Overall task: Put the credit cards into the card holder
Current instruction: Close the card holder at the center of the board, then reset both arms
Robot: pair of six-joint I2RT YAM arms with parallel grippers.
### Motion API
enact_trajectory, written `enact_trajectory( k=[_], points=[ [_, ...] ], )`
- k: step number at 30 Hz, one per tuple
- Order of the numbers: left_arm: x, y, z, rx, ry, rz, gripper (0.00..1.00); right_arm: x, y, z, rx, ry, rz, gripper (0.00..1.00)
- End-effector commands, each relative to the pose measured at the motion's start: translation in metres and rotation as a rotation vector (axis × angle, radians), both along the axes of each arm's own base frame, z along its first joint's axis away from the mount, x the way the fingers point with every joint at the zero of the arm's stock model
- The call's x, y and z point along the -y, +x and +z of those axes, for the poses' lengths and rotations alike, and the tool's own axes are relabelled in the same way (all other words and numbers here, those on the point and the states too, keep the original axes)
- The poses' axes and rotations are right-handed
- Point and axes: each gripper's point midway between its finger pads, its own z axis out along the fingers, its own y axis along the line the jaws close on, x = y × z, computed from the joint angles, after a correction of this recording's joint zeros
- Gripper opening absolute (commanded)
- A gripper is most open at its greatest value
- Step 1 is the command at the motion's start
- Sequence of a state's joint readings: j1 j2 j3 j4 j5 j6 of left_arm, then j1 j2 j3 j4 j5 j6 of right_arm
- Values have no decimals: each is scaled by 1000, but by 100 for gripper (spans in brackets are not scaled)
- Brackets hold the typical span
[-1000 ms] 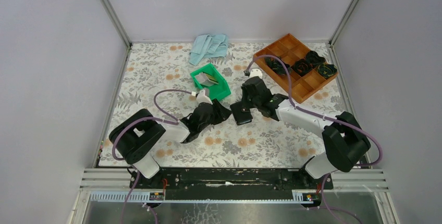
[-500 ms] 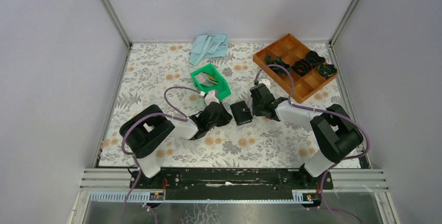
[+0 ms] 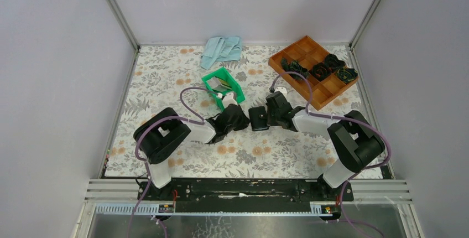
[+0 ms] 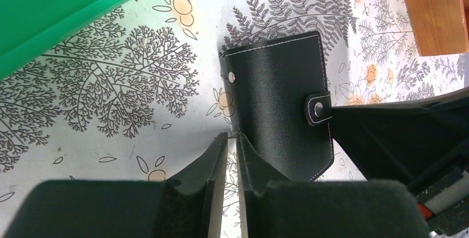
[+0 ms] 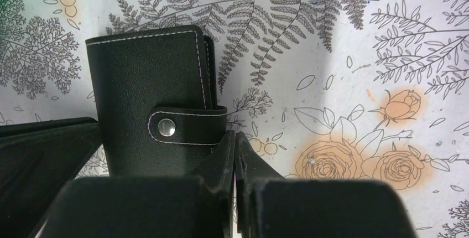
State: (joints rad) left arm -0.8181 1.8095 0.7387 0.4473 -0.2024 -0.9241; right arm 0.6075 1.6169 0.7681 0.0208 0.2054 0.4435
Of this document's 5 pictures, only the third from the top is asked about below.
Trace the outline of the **black card holder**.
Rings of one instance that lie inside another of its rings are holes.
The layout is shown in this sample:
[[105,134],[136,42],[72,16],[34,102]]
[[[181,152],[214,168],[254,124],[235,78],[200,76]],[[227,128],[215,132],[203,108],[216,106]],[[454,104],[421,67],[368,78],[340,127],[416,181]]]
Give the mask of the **black card holder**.
[[252,107],[248,113],[253,132],[269,129],[267,111],[264,106]]

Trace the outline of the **green plastic bin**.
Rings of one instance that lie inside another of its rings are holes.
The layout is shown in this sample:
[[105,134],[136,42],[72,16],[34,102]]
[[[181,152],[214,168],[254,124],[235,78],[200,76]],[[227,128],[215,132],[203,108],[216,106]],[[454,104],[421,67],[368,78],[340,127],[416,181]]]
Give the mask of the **green plastic bin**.
[[202,82],[207,89],[215,92],[212,96],[215,99],[217,107],[222,111],[225,109],[225,104],[219,94],[225,97],[229,92],[233,92],[234,100],[238,104],[246,100],[241,86],[224,67],[202,77]]

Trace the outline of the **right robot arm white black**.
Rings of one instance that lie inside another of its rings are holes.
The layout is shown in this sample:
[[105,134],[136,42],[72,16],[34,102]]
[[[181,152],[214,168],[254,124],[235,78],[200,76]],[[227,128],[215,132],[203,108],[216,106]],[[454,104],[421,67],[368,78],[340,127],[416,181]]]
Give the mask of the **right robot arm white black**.
[[340,185],[385,150],[383,139],[356,110],[344,116],[307,113],[302,106],[292,107],[279,91],[269,94],[266,102],[268,125],[330,138],[338,160],[319,177],[317,193],[324,200],[333,199]]

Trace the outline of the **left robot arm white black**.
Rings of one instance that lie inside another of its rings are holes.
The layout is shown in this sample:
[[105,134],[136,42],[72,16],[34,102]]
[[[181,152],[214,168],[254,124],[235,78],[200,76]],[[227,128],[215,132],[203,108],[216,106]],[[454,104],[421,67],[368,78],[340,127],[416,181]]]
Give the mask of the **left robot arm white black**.
[[134,132],[137,149],[145,155],[150,192],[159,200],[171,194],[171,174],[167,159],[185,141],[215,144],[232,131],[249,126],[249,118],[239,105],[228,105],[221,113],[196,122],[179,116],[167,107],[141,125]]

